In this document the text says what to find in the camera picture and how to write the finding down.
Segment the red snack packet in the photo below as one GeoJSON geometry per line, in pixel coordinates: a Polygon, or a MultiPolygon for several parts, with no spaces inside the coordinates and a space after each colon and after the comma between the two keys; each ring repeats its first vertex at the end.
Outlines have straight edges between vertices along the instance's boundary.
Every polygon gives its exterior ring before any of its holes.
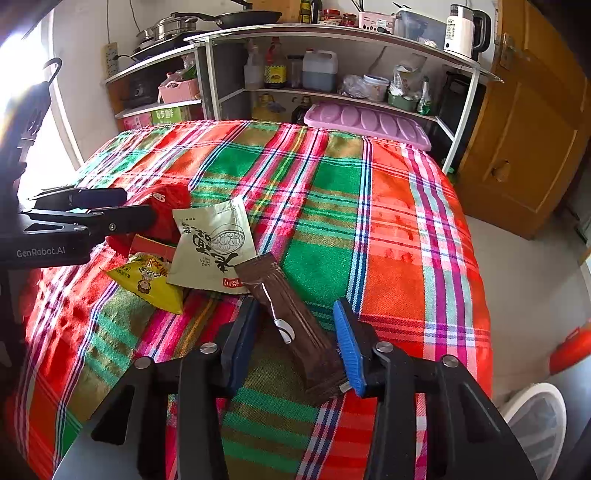
{"type": "Polygon", "coordinates": [[[155,213],[153,224],[139,235],[162,244],[176,246],[180,234],[172,211],[190,207],[190,193],[184,183],[160,183],[135,193],[128,205],[148,205],[155,213]]]}

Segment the brown wrapper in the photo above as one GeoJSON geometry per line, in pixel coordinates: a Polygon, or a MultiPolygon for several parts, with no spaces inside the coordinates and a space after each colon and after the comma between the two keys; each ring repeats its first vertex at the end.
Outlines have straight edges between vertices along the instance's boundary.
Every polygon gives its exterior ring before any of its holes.
{"type": "Polygon", "coordinates": [[[283,344],[304,381],[304,392],[318,406],[342,394],[345,367],[335,338],[325,332],[290,286],[273,254],[235,265],[235,273],[250,294],[266,307],[283,344]]]}

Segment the white trash bin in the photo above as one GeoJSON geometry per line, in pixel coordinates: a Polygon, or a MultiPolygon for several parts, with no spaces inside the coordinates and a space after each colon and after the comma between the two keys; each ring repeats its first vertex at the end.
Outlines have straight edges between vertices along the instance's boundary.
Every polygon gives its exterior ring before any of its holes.
{"type": "Polygon", "coordinates": [[[567,410],[560,390],[535,383],[515,393],[500,412],[532,464],[538,479],[550,479],[564,446],[567,410]]]}

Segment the yellow snack packet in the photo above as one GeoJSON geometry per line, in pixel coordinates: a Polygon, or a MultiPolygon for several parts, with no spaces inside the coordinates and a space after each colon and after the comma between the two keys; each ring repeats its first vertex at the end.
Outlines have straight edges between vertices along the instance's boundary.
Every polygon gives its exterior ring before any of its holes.
{"type": "Polygon", "coordinates": [[[113,281],[157,309],[182,313],[183,289],[167,282],[173,246],[138,234],[109,236],[107,245],[126,259],[106,272],[113,281]]]}

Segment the beige dumpling packet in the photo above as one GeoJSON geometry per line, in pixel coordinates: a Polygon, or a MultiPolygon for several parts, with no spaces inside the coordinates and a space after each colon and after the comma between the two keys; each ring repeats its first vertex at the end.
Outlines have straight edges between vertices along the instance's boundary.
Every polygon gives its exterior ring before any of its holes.
{"type": "Polygon", "coordinates": [[[256,257],[256,247],[242,198],[176,209],[172,215],[180,238],[167,282],[194,290],[245,294],[235,266],[256,257]]]}

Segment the green carton box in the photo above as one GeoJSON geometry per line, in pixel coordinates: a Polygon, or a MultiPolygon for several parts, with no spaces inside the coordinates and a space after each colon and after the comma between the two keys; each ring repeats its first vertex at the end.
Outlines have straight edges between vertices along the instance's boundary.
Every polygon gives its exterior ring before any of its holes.
{"type": "Polygon", "coordinates": [[[125,130],[139,129],[160,124],[173,124],[187,121],[191,118],[190,107],[169,107],[156,109],[149,112],[138,113],[123,118],[122,123],[125,130]]]}

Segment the red dustpan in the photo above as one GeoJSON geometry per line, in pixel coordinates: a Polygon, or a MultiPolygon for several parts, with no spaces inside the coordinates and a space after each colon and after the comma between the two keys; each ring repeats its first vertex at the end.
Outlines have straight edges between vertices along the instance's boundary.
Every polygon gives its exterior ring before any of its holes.
{"type": "Polygon", "coordinates": [[[557,346],[549,359],[551,375],[558,374],[576,363],[584,360],[591,352],[590,321],[573,330],[566,339],[557,346]]]}

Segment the pink plastic basket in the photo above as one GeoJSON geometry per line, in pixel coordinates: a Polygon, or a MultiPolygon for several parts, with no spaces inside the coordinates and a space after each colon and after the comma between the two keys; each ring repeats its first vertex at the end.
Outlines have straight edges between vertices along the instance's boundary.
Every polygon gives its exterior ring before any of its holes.
{"type": "Polygon", "coordinates": [[[159,87],[159,97],[162,103],[176,103],[200,98],[196,79],[190,80],[166,80],[159,87]]]}

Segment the steel pot with lid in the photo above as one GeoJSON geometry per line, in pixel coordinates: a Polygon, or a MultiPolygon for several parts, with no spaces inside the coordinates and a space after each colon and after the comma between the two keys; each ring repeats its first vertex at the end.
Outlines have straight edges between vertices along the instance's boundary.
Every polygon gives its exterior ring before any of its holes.
{"type": "Polygon", "coordinates": [[[173,12],[136,34],[136,48],[133,53],[183,33],[197,32],[197,23],[198,18],[194,14],[173,12]]]}

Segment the plaid tablecloth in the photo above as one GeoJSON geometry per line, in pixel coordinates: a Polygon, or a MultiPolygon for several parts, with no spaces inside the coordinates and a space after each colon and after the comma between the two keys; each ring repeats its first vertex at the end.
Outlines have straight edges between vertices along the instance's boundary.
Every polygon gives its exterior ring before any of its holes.
{"type": "MultiPolygon", "coordinates": [[[[490,315],[470,230],[424,152],[297,125],[196,121],[121,133],[76,178],[131,194],[169,183],[185,185],[193,206],[242,198],[256,250],[276,257],[322,328],[332,330],[332,305],[345,297],[381,339],[419,358],[455,355],[491,389],[490,315]]],[[[23,290],[28,351],[3,428],[41,479],[133,360],[180,357],[238,316],[238,296],[201,291],[186,294],[179,315],[157,310],[108,277],[122,263],[99,245],[88,264],[43,269],[23,290]]],[[[266,326],[222,409],[229,475],[360,479],[375,412],[351,392],[311,406],[266,326]]]]}

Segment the soy sauce bottle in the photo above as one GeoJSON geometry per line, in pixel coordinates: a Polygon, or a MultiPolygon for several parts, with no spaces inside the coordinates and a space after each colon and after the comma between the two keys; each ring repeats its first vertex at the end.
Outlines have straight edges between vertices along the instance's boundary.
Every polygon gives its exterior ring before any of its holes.
{"type": "Polygon", "coordinates": [[[287,85],[287,57],[283,54],[279,37],[273,37],[264,55],[263,84],[266,88],[283,88],[287,85]]]}

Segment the black frying pan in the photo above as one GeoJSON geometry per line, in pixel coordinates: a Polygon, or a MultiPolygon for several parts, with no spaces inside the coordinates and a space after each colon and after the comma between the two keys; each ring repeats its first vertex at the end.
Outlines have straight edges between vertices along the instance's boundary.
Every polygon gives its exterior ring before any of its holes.
{"type": "Polygon", "coordinates": [[[174,18],[197,18],[197,20],[213,22],[220,29],[276,24],[281,17],[280,11],[253,10],[252,3],[248,1],[235,1],[235,4],[242,6],[242,11],[221,15],[208,15],[197,12],[172,12],[170,16],[174,18]]]}

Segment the translucent oil jug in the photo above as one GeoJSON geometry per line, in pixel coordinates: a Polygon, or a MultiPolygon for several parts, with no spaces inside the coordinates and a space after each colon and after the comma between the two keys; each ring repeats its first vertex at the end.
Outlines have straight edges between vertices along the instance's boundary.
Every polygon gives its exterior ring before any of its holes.
{"type": "Polygon", "coordinates": [[[328,50],[305,51],[303,66],[303,87],[307,90],[331,93],[335,91],[339,69],[338,55],[328,50]]]}

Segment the pink lid storage box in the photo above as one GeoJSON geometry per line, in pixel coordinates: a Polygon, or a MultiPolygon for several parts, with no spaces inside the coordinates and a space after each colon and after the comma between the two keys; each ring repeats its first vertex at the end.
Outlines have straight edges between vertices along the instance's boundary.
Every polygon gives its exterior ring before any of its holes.
{"type": "Polygon", "coordinates": [[[369,107],[322,102],[311,106],[304,124],[315,128],[377,137],[412,145],[429,152],[431,141],[414,119],[369,107]]]}

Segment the white metal shelf rack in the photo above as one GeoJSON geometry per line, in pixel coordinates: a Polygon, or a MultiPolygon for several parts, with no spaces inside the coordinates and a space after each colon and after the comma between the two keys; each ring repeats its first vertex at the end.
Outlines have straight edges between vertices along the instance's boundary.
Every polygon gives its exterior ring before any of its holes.
{"type": "Polygon", "coordinates": [[[477,61],[377,30],[276,23],[183,37],[182,46],[139,61],[105,81],[116,119],[125,121],[176,104],[199,104],[211,120],[245,119],[253,101],[273,91],[310,96],[305,124],[392,138],[429,151],[418,119],[450,139],[450,172],[481,81],[496,81],[477,61]],[[470,74],[456,125],[415,101],[431,88],[436,66],[470,74]]]}

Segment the wooden door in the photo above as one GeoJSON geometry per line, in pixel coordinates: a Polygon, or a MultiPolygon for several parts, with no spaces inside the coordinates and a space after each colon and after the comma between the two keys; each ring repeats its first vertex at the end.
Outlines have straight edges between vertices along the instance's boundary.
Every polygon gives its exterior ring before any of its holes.
{"type": "Polygon", "coordinates": [[[590,81],[530,1],[502,1],[487,86],[455,185],[464,212],[526,239],[570,185],[590,137],[590,81]]]}

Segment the pink utensil holder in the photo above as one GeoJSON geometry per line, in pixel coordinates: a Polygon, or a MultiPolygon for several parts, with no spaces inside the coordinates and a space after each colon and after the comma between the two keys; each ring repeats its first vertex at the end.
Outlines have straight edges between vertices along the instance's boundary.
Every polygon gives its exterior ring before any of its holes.
{"type": "Polygon", "coordinates": [[[363,30],[393,34],[394,16],[392,14],[362,11],[358,17],[358,26],[363,30]]]}

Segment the clear plastic container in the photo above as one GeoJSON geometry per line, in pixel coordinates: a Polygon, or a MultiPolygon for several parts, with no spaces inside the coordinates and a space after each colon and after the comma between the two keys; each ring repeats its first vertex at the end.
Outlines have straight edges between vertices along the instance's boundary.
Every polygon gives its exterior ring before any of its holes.
{"type": "Polygon", "coordinates": [[[402,8],[394,13],[394,35],[443,50],[446,24],[428,15],[402,8]]]}

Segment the white electric kettle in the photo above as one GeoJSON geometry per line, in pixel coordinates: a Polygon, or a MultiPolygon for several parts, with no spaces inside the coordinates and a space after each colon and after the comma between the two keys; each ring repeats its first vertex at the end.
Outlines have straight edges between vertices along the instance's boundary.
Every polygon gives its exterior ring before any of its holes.
{"type": "Polygon", "coordinates": [[[478,61],[490,46],[492,19],[484,11],[460,4],[450,6],[444,50],[478,61]]]}

